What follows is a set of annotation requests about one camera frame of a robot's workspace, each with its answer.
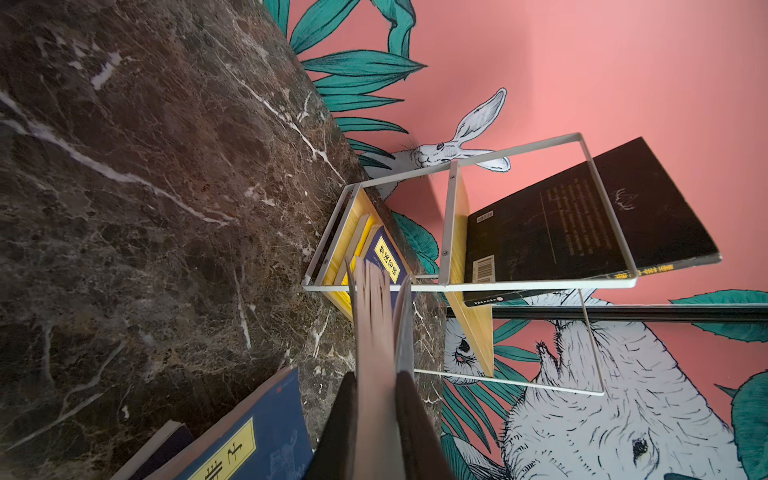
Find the black wolf cover book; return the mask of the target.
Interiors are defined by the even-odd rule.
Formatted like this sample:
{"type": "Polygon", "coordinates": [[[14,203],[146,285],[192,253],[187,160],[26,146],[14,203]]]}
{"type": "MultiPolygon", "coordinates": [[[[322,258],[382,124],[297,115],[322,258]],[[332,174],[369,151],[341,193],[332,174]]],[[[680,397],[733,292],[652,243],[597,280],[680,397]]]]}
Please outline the black wolf cover book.
{"type": "Polygon", "coordinates": [[[349,277],[356,339],[354,479],[404,479],[396,378],[414,369],[411,278],[391,300],[390,274],[359,260],[349,277]]]}

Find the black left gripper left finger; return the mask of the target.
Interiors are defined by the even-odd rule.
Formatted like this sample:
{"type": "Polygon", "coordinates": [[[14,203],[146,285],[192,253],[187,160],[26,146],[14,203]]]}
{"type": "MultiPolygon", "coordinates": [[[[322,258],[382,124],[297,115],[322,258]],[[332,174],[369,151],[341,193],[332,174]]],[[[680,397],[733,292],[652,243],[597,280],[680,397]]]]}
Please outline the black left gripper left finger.
{"type": "Polygon", "coordinates": [[[347,372],[304,479],[353,478],[357,412],[357,379],[347,372]]]}

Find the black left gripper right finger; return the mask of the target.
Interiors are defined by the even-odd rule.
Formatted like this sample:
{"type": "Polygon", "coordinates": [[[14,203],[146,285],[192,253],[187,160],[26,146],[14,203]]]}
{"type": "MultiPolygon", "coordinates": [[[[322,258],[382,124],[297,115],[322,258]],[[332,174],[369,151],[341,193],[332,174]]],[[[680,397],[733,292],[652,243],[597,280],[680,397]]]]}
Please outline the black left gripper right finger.
{"type": "Polygon", "coordinates": [[[395,411],[407,479],[455,479],[412,376],[397,373],[395,411]]]}

